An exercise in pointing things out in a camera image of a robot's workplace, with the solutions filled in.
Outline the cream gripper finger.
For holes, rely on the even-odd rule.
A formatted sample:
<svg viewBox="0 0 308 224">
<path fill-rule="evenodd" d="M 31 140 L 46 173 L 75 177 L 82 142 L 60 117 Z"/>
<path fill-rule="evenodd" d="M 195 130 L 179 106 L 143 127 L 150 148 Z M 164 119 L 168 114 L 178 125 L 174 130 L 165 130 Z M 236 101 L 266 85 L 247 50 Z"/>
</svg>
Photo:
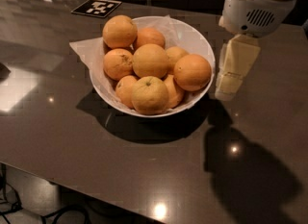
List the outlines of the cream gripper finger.
<svg viewBox="0 0 308 224">
<path fill-rule="evenodd" d="M 215 91 L 218 100 L 235 97 L 260 52 L 259 39 L 246 35 L 235 35 L 222 46 Z"/>
</svg>

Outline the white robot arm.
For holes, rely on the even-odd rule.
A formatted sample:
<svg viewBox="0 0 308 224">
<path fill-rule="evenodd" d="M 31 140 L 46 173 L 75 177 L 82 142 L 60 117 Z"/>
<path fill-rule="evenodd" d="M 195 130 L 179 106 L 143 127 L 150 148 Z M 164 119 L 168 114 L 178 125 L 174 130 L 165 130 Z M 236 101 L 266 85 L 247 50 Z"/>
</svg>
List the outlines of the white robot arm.
<svg viewBox="0 0 308 224">
<path fill-rule="evenodd" d="M 229 101 L 257 60 L 259 39 L 273 33 L 295 7 L 297 0 L 225 0 L 218 25 L 233 37 L 219 57 L 215 97 Z"/>
</svg>

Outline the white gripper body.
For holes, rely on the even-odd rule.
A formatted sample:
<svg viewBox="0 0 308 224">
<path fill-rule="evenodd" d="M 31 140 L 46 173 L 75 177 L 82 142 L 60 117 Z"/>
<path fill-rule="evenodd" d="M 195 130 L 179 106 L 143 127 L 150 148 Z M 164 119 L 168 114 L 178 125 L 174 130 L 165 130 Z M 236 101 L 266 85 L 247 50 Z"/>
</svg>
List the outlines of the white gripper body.
<svg viewBox="0 0 308 224">
<path fill-rule="evenodd" d="M 219 25 L 232 34 L 264 37 L 274 32 L 296 0 L 225 0 Z"/>
</svg>

